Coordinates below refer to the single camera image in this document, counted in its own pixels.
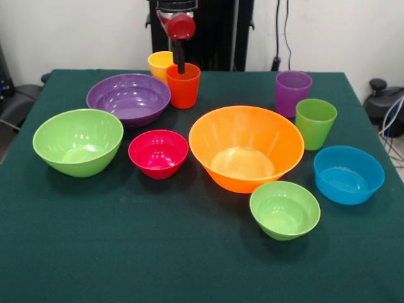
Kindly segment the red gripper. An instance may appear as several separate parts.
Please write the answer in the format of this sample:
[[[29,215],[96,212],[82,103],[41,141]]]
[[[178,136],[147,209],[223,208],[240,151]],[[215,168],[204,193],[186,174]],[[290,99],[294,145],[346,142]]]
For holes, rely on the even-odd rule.
[[[166,13],[157,11],[158,19],[172,42],[173,62],[177,65],[178,73],[185,73],[184,43],[193,37],[196,24],[188,13]]]

